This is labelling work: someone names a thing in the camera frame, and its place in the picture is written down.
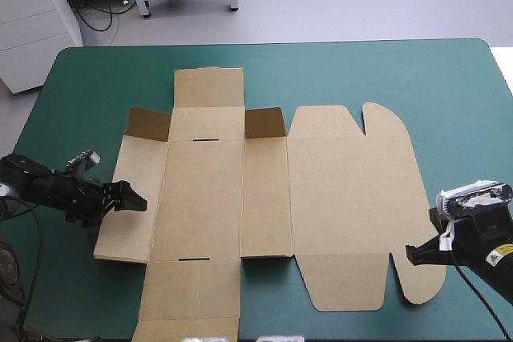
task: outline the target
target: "warning label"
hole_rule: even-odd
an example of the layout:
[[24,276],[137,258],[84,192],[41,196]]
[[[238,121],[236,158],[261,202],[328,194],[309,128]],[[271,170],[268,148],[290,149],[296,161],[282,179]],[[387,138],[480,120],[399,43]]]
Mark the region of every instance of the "warning label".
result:
[[513,252],[513,244],[501,244],[490,252],[487,256],[487,262],[493,267],[497,266],[502,258]]

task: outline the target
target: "unfolded cardboard box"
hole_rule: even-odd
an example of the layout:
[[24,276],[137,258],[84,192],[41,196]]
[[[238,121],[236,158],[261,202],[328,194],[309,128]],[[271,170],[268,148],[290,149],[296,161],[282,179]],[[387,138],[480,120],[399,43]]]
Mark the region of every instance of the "unfolded cardboard box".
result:
[[115,178],[148,211],[112,212],[97,258],[146,262],[135,341],[236,340],[240,258],[295,255],[321,311],[383,304],[389,254],[404,296],[426,302],[445,268],[414,267],[404,245],[434,231],[410,136],[385,107],[245,110],[240,68],[175,73],[172,116],[132,109]]

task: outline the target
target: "green table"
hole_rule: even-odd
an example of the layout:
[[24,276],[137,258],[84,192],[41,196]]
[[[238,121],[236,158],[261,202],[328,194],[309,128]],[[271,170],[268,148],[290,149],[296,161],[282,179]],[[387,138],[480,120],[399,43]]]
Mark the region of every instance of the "green table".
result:
[[[511,93],[488,46],[475,39],[67,49],[16,152],[62,168],[73,155],[94,148],[102,162],[91,175],[108,181],[130,107],[169,111],[173,71],[198,66],[244,67],[247,107],[281,106],[287,124],[305,104],[344,104],[360,123],[365,101],[388,106],[410,129],[431,203],[441,188],[478,178],[513,182]],[[129,338],[144,266],[95,261],[95,229],[40,210],[46,250],[28,324],[61,337]],[[31,218],[2,223],[1,230],[18,250],[28,282],[37,245]],[[513,307],[480,281],[477,286],[513,331]],[[452,269],[428,304],[404,303],[390,269],[381,310],[321,313],[310,303],[294,259],[247,260],[241,311],[240,338],[501,337]]]

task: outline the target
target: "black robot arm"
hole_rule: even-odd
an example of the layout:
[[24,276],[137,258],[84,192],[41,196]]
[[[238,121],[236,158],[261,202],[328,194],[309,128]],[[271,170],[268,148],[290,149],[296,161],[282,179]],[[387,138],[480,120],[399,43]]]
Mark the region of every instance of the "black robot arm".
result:
[[130,183],[101,183],[85,172],[98,164],[93,151],[84,151],[68,161],[65,171],[49,168],[23,155],[0,159],[0,220],[13,217],[19,200],[66,212],[66,221],[81,220],[84,227],[101,223],[112,208],[115,211],[145,211],[147,202]]
[[[414,265],[467,266],[513,304],[513,221],[508,204],[513,191],[508,184],[478,181],[443,191],[430,221],[438,236],[420,247],[406,246]],[[449,236],[451,248],[442,250],[441,238]]]

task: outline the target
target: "white drawer unit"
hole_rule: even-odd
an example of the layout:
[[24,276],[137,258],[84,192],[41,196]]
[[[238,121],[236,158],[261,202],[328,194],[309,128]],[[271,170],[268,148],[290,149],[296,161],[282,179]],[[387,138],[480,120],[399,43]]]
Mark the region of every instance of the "white drawer unit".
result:
[[0,0],[0,79],[11,92],[42,86],[57,54],[81,45],[67,0]]

